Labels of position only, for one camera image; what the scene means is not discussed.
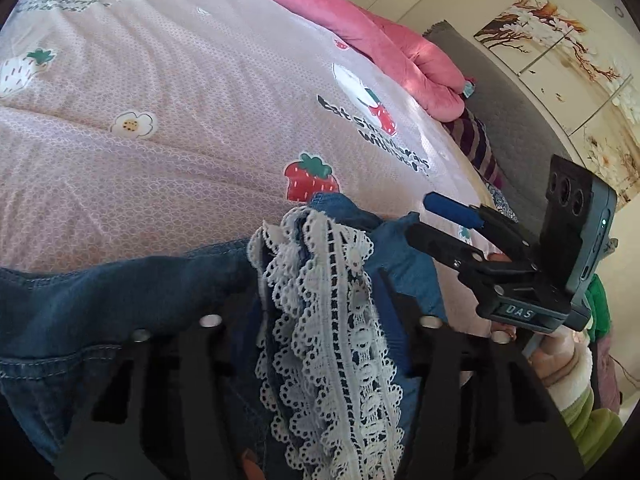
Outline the green sleeve forearm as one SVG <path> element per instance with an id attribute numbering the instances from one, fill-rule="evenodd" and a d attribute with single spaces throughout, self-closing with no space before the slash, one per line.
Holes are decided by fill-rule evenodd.
<path id="1" fill-rule="evenodd" d="M 620 416 L 594 404 L 591 351 L 574 330 L 560 326 L 542 336 L 528 362 L 560 411 L 585 468 L 590 469 L 623 428 Z"/>

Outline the right hand red nails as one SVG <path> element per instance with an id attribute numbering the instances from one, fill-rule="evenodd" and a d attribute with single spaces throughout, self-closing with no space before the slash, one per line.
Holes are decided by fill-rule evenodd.
<path id="1" fill-rule="evenodd" d="M 487 259 L 492 262 L 510 262 L 507 255 L 489 254 Z M 516 339 L 516 328 L 511 325 L 492 321 L 490 326 L 490 339 L 496 344 L 508 344 Z"/>

